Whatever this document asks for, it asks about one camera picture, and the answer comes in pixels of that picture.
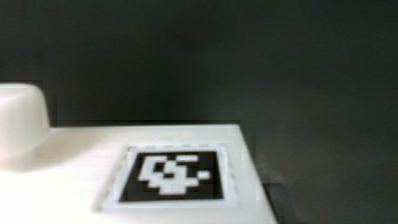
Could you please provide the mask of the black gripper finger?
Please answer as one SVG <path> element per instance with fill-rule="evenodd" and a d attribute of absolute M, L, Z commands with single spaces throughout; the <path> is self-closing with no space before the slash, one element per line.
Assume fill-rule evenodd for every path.
<path fill-rule="evenodd" d="M 265 183 L 264 189 L 280 224 L 301 224 L 285 186 L 280 183 Z"/>

